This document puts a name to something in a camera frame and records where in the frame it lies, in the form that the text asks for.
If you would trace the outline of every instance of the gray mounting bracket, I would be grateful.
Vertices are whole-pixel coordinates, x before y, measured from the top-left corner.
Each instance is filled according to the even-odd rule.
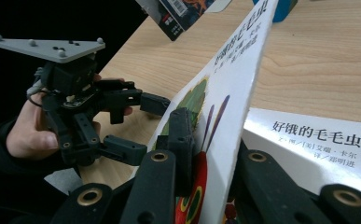
[[[45,59],[69,63],[105,48],[101,38],[96,41],[6,39],[0,35],[0,48]]]

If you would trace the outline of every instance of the book title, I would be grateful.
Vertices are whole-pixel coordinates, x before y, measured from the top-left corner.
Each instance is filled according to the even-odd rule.
[[[231,51],[233,51],[234,46],[237,46],[241,39],[243,39],[244,33],[249,31],[250,28],[253,27],[254,24],[258,21],[261,15],[267,10],[267,4],[269,0],[265,0],[261,7],[258,10],[255,10],[247,23],[244,23],[241,29],[237,34],[235,34],[230,42],[218,53],[215,59],[215,65],[218,65],[222,59],[226,57]]]

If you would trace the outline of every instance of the wooden table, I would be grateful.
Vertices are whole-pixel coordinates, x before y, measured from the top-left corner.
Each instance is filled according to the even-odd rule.
[[[224,11],[203,15],[174,42],[147,18],[101,75],[123,77],[172,99],[252,7],[252,0],[232,0]],[[361,0],[300,0],[284,21],[274,23],[251,106],[361,122]],[[135,108],[123,124],[110,125],[107,113],[96,120],[101,136],[147,144],[160,118]],[[85,183],[112,188],[131,173],[131,166],[106,158],[81,169]]]

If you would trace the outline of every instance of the white book cover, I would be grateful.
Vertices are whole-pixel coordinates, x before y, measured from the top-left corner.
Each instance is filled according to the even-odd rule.
[[[170,113],[187,107],[197,153],[190,197],[178,198],[176,223],[222,223],[243,124],[277,0],[259,1],[215,57],[172,99],[148,150],[166,135]]]

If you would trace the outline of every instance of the book cover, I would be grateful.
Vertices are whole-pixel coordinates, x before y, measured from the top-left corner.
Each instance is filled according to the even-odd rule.
[[[168,118],[176,108],[191,112],[197,151],[194,184],[189,197],[179,197],[176,223],[222,223],[243,125],[277,0],[259,1],[217,54],[172,99],[148,143],[167,135]]]
[[[193,25],[215,0],[160,0],[183,30]]]
[[[184,32],[160,0],[136,0],[136,2],[172,41]]]

